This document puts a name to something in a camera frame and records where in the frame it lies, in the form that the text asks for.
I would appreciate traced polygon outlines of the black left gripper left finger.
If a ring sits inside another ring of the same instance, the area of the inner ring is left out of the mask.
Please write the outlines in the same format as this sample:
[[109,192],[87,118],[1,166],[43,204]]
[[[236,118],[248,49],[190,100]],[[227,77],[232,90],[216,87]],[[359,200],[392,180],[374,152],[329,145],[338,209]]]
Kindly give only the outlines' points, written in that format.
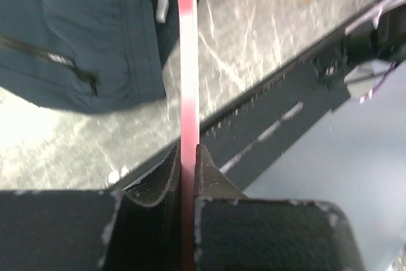
[[180,146],[128,190],[123,270],[177,270],[180,266]]

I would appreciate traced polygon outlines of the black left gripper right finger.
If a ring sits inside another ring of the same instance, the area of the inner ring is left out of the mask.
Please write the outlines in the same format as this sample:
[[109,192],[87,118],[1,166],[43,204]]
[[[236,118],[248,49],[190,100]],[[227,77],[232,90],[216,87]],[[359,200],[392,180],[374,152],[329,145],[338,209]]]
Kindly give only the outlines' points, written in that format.
[[216,167],[205,145],[197,145],[194,176],[194,197],[247,199],[247,196]]

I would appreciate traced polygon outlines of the dark navy shorts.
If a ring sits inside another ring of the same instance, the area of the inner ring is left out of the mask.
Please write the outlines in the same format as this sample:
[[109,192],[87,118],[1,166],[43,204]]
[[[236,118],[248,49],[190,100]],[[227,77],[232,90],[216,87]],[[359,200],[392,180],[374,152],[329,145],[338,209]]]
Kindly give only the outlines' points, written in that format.
[[1,87],[102,114],[165,99],[178,0],[1,0]]

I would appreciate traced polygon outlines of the pink hanger front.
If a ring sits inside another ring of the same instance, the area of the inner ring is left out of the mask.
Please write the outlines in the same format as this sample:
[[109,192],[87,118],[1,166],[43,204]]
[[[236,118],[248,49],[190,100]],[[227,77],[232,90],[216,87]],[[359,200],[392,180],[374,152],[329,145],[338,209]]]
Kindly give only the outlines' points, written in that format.
[[181,270],[194,269],[193,188],[199,127],[197,0],[178,0],[181,76]]

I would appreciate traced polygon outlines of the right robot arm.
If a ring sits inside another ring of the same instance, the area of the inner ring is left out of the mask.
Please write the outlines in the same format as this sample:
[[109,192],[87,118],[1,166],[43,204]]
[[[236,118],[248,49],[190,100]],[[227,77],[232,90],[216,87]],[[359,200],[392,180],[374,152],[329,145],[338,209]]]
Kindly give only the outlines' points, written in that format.
[[405,5],[363,22],[351,30],[343,43],[349,71],[344,84],[353,99],[364,103],[405,61]]

